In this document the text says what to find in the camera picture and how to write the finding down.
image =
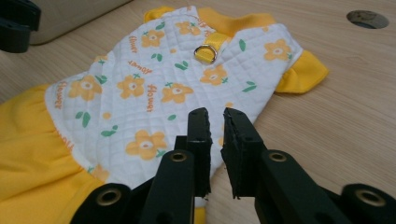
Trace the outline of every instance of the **gray circular insert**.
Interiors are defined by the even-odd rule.
[[[389,25],[386,17],[373,11],[355,10],[346,15],[353,24],[367,29],[381,29]]]

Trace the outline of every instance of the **black clamp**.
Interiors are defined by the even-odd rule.
[[[0,50],[24,53],[38,30],[41,10],[27,0],[0,0]]]
[[[210,192],[210,138],[206,109],[189,114],[187,136],[178,136],[157,174],[136,189],[105,184],[94,190],[71,223],[193,223],[194,197]],[[267,149],[241,111],[224,111],[221,156],[234,197],[254,197],[260,223],[396,223],[396,200],[363,184],[341,195],[318,186],[288,153]]]

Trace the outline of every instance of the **wooden surface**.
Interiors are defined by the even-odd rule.
[[[42,83],[88,70],[142,24],[145,11],[168,5],[213,7],[228,16],[269,12],[331,70],[303,95],[275,94],[255,123],[269,148],[289,152],[322,187],[364,183],[396,197],[396,3],[389,0],[134,0],[24,54],[0,52],[0,103]],[[347,13],[372,10],[384,29],[351,24]],[[252,199],[233,200],[227,172],[212,180],[207,223],[259,223]]]

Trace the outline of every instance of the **yellow sleeve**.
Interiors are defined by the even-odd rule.
[[[312,90],[329,70],[311,52],[304,50],[297,62],[283,74],[276,92],[305,93]]]

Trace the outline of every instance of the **floral fabric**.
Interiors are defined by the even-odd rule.
[[[273,24],[238,31],[213,64],[200,63],[194,50],[214,32],[195,7],[177,9],[125,36],[87,72],[49,87],[48,110],[78,164],[133,189],[187,134],[189,112],[206,107],[213,174],[222,162],[224,108],[254,121],[303,52],[284,25]]]

